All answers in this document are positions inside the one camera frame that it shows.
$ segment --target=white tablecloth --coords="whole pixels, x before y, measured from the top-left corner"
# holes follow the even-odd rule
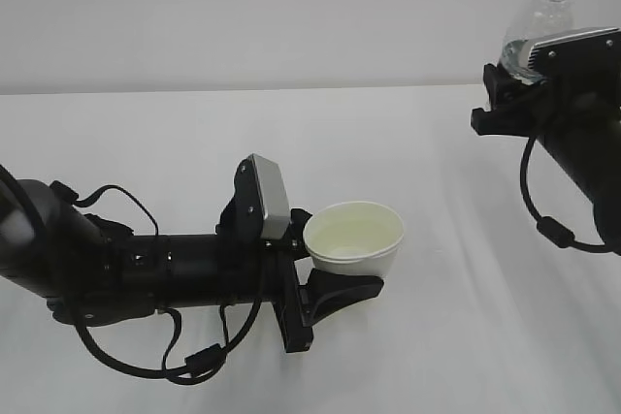
[[[83,195],[118,183],[163,233],[212,232],[250,152],[279,162],[294,207],[378,201],[408,230],[380,297],[318,324],[309,353],[283,353],[264,304],[194,388],[101,366],[42,299],[2,280],[2,412],[618,412],[621,258],[536,233],[518,192],[524,141],[470,129],[484,100],[480,86],[0,97],[0,161],[16,177]],[[589,204],[540,148],[531,174],[541,210],[597,240]],[[120,195],[92,211],[150,232]],[[234,329],[247,311],[230,311]],[[172,364],[221,340],[216,309],[183,314]],[[157,367],[171,332],[159,316],[94,333]]]

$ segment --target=white paper cup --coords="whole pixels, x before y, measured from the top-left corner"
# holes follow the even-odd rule
[[[336,204],[316,213],[303,236],[318,269],[383,278],[397,255],[404,224],[393,209],[358,201]]]

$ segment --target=cup rim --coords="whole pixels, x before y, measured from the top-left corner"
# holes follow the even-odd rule
[[[371,205],[371,206],[377,206],[377,207],[382,207],[386,210],[388,210],[389,212],[391,212],[393,215],[395,215],[397,217],[397,219],[399,219],[399,223],[401,224],[401,234],[399,235],[399,237],[393,241],[390,245],[383,247],[381,249],[378,249],[377,251],[374,251],[373,255],[369,255],[369,254],[357,254],[357,255],[353,255],[353,256],[346,256],[346,257],[342,257],[342,258],[330,258],[330,257],[326,257],[322,254],[318,254],[315,251],[312,250],[312,248],[309,247],[308,243],[307,243],[307,238],[306,238],[306,230],[307,230],[307,226],[309,225],[310,222],[312,222],[313,218],[326,211],[329,210],[330,208],[334,208],[334,207],[340,207],[340,206],[346,206],[346,205],[354,205],[354,204],[365,204],[365,205]],[[401,243],[401,241],[403,241],[404,236],[406,235],[406,225],[404,223],[404,219],[401,217],[401,215],[399,215],[399,213],[397,213],[397,211],[392,208],[387,206],[386,204],[381,204],[381,203],[376,203],[374,201],[344,201],[341,203],[336,203],[336,204],[332,204],[330,206],[327,206],[325,208],[323,208],[322,210],[320,210],[317,214],[314,214],[309,222],[307,222],[307,225],[304,228],[304,231],[302,232],[302,239],[304,240],[304,246],[305,248],[308,250],[308,252],[310,253],[310,255],[320,261],[323,262],[329,262],[331,264],[353,264],[356,262],[361,262],[361,261],[365,261],[365,260],[373,260],[377,257],[383,256],[386,253],[392,252],[392,250],[396,249],[397,247],[399,247],[399,244]]]

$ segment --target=clear plastic bottle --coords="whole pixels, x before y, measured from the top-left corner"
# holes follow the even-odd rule
[[[572,0],[531,0],[509,27],[503,41],[501,65],[516,79],[533,84],[541,76],[521,68],[517,58],[524,43],[573,28]]]

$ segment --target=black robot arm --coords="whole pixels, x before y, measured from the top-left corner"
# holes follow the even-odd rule
[[[50,186],[17,181],[2,168],[0,274],[47,300],[53,318],[74,325],[102,363],[181,384],[204,381],[221,368],[262,302],[274,308],[285,351],[300,352],[311,347],[312,326],[319,320],[379,294],[383,281],[375,276],[313,269],[300,284],[295,261],[309,256],[302,233],[311,215],[289,208],[277,164],[253,154],[240,163],[234,184],[215,234],[164,236],[123,188],[105,186],[80,201],[58,181]],[[78,212],[76,207],[90,207],[109,189],[136,202],[153,221],[155,234],[135,236],[121,223]],[[224,317],[224,306],[235,303],[253,303],[240,332],[175,369],[124,365],[103,353],[86,328],[156,311],[170,313],[177,324],[180,315],[174,309],[186,306],[218,304]]]
[[[621,31],[570,31],[534,40],[527,47],[524,66],[544,79],[526,85],[501,65],[486,65],[483,81],[491,110],[475,109],[472,126],[479,135],[529,139],[520,185],[541,233],[560,247],[621,252]],[[536,141],[593,203],[604,244],[577,241],[560,222],[539,214],[526,178]]]

